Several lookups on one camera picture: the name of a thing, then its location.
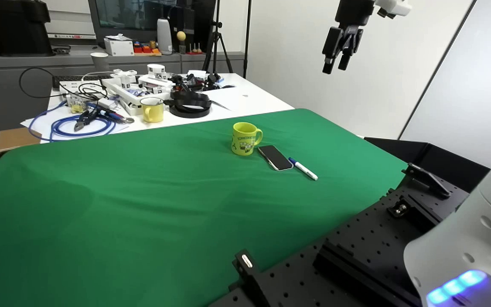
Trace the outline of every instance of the pen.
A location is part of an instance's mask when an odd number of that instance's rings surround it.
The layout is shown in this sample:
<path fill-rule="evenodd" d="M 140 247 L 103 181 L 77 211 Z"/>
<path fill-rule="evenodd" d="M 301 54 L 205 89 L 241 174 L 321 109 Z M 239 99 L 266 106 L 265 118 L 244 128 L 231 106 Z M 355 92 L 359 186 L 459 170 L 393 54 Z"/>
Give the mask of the pen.
<path fill-rule="evenodd" d="M 318 181 L 318 174 L 314 174 L 311 169 L 307 169 L 306 165 L 302 165 L 299 160 L 289 157 L 289 160 L 301 169 L 301 172 L 304 172 L 306 176 L 309 176 L 312 181 Z"/>

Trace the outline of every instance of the green tablecloth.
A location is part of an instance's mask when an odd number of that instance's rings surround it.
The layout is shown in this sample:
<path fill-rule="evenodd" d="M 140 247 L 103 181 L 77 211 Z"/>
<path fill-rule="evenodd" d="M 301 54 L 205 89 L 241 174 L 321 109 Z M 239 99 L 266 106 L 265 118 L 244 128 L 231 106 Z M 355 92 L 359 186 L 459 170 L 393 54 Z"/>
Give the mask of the green tablecloth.
<path fill-rule="evenodd" d="M 188 307 L 377 201 L 406 165 L 304 109 L 246 118 L 319 174 L 231 152 L 237 119 L 19 148 L 0 160 L 0 305 Z"/>

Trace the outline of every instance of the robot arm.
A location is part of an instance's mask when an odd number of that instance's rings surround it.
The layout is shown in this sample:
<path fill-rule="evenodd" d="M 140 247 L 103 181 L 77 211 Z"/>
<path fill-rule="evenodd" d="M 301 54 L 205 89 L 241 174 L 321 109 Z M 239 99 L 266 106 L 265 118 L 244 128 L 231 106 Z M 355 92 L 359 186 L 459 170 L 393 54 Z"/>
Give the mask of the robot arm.
<path fill-rule="evenodd" d="M 410 0 L 341 0 L 335 20 L 338 27 L 331 27 L 326 44 L 324 73 L 331 73 L 340 53 L 340 68 L 347 70 L 350 58 L 357 53 L 364 29 L 369 17 L 381 7 L 379 15 L 394 19 L 396 15 L 408 15 L 411 12 Z"/>

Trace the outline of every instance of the glowing blue light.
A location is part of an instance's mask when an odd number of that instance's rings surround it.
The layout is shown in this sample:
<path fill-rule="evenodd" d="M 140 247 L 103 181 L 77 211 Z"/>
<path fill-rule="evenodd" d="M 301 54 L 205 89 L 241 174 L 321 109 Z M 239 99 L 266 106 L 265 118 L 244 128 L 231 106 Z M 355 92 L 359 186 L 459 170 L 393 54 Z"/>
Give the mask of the glowing blue light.
<path fill-rule="evenodd" d="M 481 283 L 485 278 L 486 275 L 483 271 L 468 271 L 459 278 L 459 281 L 469 288 Z"/>
<path fill-rule="evenodd" d="M 447 292 L 451 297 L 463 293 L 466 288 L 468 288 L 468 286 L 463 285 L 463 283 L 457 281 L 457 280 L 452 280 L 452 281 L 449 281 L 449 283 L 444 285 L 444 292 Z"/>
<path fill-rule="evenodd" d="M 451 295 L 447 295 L 442 288 L 434 290 L 428 295 L 430 303 L 439 305 L 442 302 L 447 302 L 451 298 Z"/>
<path fill-rule="evenodd" d="M 468 288 L 480 285 L 483 280 L 486 280 L 486 273 L 483 271 L 468 271 L 461 275 L 456 280 L 451 280 L 440 288 L 435 288 L 428 295 L 428 302 L 432 305 L 440 305 L 447 300 L 451 300 L 454 295 L 464 293 Z"/>

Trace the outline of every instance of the tripod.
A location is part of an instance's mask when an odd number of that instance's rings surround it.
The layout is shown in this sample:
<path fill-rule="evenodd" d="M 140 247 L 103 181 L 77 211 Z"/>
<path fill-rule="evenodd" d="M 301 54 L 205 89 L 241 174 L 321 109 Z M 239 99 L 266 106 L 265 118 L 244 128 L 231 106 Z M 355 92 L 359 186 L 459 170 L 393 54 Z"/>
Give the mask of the tripod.
<path fill-rule="evenodd" d="M 231 73 L 234 73 L 229 53 L 227 53 L 226 39 L 224 39 L 222 32 L 219 31 L 220 27 L 224 27 L 224 22 L 220 22 L 220 12 L 222 12 L 222 2 L 217 0 L 217 17 L 215 17 L 215 22 L 212 22 L 208 49 L 207 49 L 207 58 L 205 58 L 205 65 L 203 65 L 203 70 L 210 68 L 212 51 L 214 51 L 214 70 L 212 70 L 212 73 L 215 73 L 215 75 L 217 75 L 217 46 L 219 46 L 219 41 L 224 46 L 227 68 L 229 68 Z"/>

